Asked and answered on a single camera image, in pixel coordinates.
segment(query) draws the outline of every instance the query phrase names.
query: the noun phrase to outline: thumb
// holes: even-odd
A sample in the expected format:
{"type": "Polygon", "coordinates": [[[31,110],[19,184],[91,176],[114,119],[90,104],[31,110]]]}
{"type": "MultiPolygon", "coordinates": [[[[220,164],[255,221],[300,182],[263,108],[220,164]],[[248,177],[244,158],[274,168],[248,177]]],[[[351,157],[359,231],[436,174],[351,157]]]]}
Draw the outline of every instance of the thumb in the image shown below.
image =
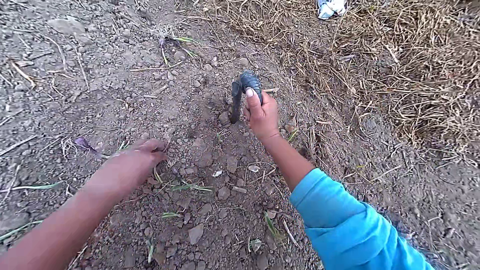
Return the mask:
{"type": "Polygon", "coordinates": [[[258,94],[250,87],[247,87],[247,89],[245,90],[245,95],[247,96],[247,104],[252,116],[263,114],[264,110],[262,109],[262,106],[260,104],[258,94]]]}

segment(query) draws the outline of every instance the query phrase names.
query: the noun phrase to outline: hand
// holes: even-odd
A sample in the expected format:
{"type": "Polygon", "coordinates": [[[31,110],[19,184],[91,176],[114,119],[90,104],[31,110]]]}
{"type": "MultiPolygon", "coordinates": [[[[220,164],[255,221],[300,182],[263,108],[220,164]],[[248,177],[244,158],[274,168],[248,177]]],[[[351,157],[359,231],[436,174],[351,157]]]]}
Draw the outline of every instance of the hand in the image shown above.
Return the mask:
{"type": "Polygon", "coordinates": [[[260,99],[253,89],[248,87],[245,94],[247,96],[247,107],[243,108],[243,114],[248,127],[252,129],[255,136],[261,142],[274,136],[280,136],[276,100],[262,91],[264,103],[260,105],[260,99]]]}
{"type": "Polygon", "coordinates": [[[83,189],[122,199],[140,186],[159,162],[167,160],[166,141],[139,140],[110,156],[83,189]]]}

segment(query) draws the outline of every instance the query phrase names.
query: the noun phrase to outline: white cloth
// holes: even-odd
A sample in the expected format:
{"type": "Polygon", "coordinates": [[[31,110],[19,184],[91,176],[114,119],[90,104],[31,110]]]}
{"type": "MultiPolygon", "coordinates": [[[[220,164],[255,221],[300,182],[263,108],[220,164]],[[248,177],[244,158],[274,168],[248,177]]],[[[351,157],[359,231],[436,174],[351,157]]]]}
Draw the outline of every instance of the white cloth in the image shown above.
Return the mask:
{"type": "Polygon", "coordinates": [[[317,0],[318,18],[326,20],[337,13],[342,16],[347,11],[345,9],[345,0],[317,0]]]}

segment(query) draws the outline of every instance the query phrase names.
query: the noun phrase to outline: forearm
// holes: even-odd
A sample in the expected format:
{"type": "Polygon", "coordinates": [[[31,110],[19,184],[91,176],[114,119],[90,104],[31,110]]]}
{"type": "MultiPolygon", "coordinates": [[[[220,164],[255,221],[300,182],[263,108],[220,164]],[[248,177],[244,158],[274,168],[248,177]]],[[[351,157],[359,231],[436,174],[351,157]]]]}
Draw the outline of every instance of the forearm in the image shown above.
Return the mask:
{"type": "Polygon", "coordinates": [[[0,257],[0,269],[65,269],[117,201],[114,196],[79,190],[0,257]]]}
{"type": "Polygon", "coordinates": [[[315,169],[282,136],[276,135],[262,141],[265,149],[272,155],[275,163],[283,173],[291,191],[311,170],[315,169]]]}

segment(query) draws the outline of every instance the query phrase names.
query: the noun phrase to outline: dirt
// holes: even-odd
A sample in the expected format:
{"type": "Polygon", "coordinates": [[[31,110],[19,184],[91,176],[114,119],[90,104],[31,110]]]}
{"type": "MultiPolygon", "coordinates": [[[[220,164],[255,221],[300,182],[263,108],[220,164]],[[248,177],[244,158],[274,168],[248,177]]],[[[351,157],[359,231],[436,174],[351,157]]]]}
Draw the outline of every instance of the dirt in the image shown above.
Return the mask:
{"type": "Polygon", "coordinates": [[[214,19],[212,4],[33,0],[0,9],[0,148],[36,135],[0,157],[0,187],[63,181],[11,191],[0,205],[0,234],[46,218],[101,165],[73,139],[109,155],[156,137],[171,143],[169,161],[158,167],[163,182],[150,178],[115,206],[73,267],[321,269],[281,173],[242,118],[228,122],[231,82],[248,68],[264,89],[279,88],[279,126],[300,153],[387,216],[438,269],[478,268],[477,168],[432,159],[399,140],[380,113],[365,109],[358,119],[348,100],[312,95],[279,68],[279,56],[214,19]],[[166,57],[180,64],[132,71],[165,68],[158,37],[147,31],[155,25],[196,40],[181,46],[198,57],[167,42],[166,57]],[[20,60],[32,62],[20,69],[35,78],[33,89],[12,65],[20,60]],[[247,170],[252,163],[258,172],[247,170]],[[171,187],[185,183],[211,191],[171,187]],[[299,247],[271,235],[267,210],[284,235],[287,222],[299,247]],[[167,212],[181,216],[162,218],[167,212]],[[256,252],[247,247],[254,239],[262,242],[256,252]],[[155,246],[150,263],[147,241],[155,246]]]}

